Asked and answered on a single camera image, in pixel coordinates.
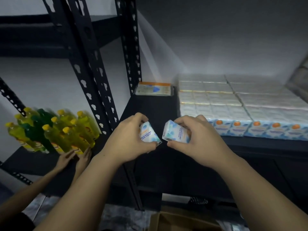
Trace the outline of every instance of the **yellow bottle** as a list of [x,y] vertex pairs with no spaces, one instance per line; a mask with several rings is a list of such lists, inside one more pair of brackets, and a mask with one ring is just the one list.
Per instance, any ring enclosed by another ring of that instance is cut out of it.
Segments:
[[34,126],[31,118],[24,117],[20,113],[15,114],[14,117],[17,119],[17,123],[19,125],[28,123],[29,125]]
[[77,119],[75,118],[71,120],[71,124],[72,124],[73,130],[77,134],[79,134],[79,137],[81,139],[85,139],[90,144],[90,147],[93,148],[95,145],[95,141],[88,134],[88,132],[86,131],[86,128],[82,124],[80,124],[79,121],[77,121]]
[[34,111],[32,108],[29,108],[29,107],[25,107],[23,109],[26,113],[26,118],[29,118],[31,119],[32,116],[38,116],[40,117],[39,113],[37,111]]
[[65,122],[66,126],[71,126],[71,120],[75,118],[75,116],[71,113],[65,112],[63,109],[57,111],[59,114],[59,119]]
[[56,128],[61,133],[63,133],[63,128],[67,126],[65,122],[57,117],[52,117],[51,121],[54,123],[53,127]]
[[63,132],[65,133],[65,138],[70,142],[76,154],[83,154],[89,147],[89,144],[82,141],[72,128],[65,127],[63,128]]
[[84,113],[83,111],[78,111],[78,121],[79,123],[83,124],[84,127],[87,129],[89,135],[95,140],[99,137],[99,130],[97,125],[95,124],[94,120]]
[[64,154],[65,152],[69,152],[71,150],[70,143],[60,136],[60,132],[50,127],[50,125],[43,125],[44,136],[48,139],[52,146],[56,149],[59,154]]
[[17,141],[28,151],[38,151],[38,148],[35,146],[35,143],[31,141],[25,135],[25,130],[19,125],[15,125],[13,122],[8,122],[5,124],[7,131],[10,136],[13,136]]

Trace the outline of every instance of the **shelving unit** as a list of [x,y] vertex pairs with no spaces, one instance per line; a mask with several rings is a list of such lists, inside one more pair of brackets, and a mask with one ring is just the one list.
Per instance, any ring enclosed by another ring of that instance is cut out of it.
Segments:
[[[52,0],[52,6],[43,1],[49,15],[0,18],[0,56],[70,60],[102,132],[93,149],[93,155],[104,147],[118,123],[136,112],[145,114],[155,132],[161,136],[164,124],[178,117],[178,97],[176,89],[175,95],[171,97],[133,95],[133,90],[142,80],[135,0],[115,0],[117,16],[103,19],[89,15],[85,0]],[[99,52],[100,47],[118,37],[122,41],[131,92],[121,120],[118,120]],[[22,113],[24,105],[21,100],[2,80],[0,90]],[[308,166],[308,141],[231,136],[223,136],[223,139],[273,186],[300,208],[308,211],[308,202],[299,189],[308,181],[304,173]],[[44,175],[54,167],[57,158],[57,155],[28,153],[19,148],[0,167],[14,175]],[[301,174],[292,172],[297,167],[301,169]],[[62,196],[71,183],[74,170],[75,165],[71,163],[48,185],[45,193]],[[215,202],[219,216],[222,210],[228,210],[235,211],[229,217],[241,219],[222,178],[210,168],[167,147],[165,141],[155,151],[125,163],[118,170],[107,202],[132,206],[137,210],[160,210],[160,206],[164,204],[161,202],[162,193],[209,199]],[[187,205],[186,208],[204,210],[200,205]]]

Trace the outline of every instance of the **orange stripe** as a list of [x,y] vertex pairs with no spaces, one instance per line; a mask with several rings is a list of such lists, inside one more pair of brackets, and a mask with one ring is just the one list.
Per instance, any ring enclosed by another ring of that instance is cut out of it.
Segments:
[[139,84],[157,85],[157,86],[171,86],[171,83],[163,83],[163,82],[139,82]]

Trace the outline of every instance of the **yellow bottle cap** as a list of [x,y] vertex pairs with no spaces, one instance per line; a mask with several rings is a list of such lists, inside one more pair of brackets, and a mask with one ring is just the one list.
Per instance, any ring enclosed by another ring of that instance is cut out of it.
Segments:
[[32,110],[32,108],[30,108],[30,107],[25,107],[23,110],[24,110],[25,112],[29,112],[29,111]]
[[77,120],[76,120],[75,118],[71,120],[71,123],[72,123],[73,125],[75,125],[76,122],[77,122]]
[[52,118],[51,118],[51,121],[52,121],[52,122],[56,122],[57,120],[58,120],[57,117],[52,117]]
[[59,109],[59,110],[57,111],[57,113],[58,113],[59,115],[63,115],[63,114],[64,114],[64,110],[63,110],[63,109]]
[[63,132],[64,132],[64,133],[67,134],[69,131],[70,131],[70,128],[69,128],[69,127],[64,127],[64,128],[63,128]]
[[42,128],[43,128],[43,130],[47,131],[47,130],[49,130],[50,126],[48,124],[46,124],[46,125],[43,125]]
[[82,116],[83,115],[83,111],[78,111],[77,115],[78,115],[78,117]]
[[20,113],[18,113],[18,114],[15,114],[14,117],[15,117],[16,119],[21,119],[22,115],[21,115]]
[[8,122],[5,124],[6,127],[12,127],[14,125],[14,122]]

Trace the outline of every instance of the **mini tissue pack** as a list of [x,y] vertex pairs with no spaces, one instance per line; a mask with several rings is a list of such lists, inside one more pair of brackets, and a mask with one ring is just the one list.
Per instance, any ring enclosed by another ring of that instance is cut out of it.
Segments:
[[153,141],[156,141],[158,145],[162,143],[149,122],[145,122],[140,126],[139,136],[141,140],[146,143],[150,143]]
[[163,140],[175,140],[182,143],[189,143],[190,136],[187,129],[169,120],[166,122],[163,132]]

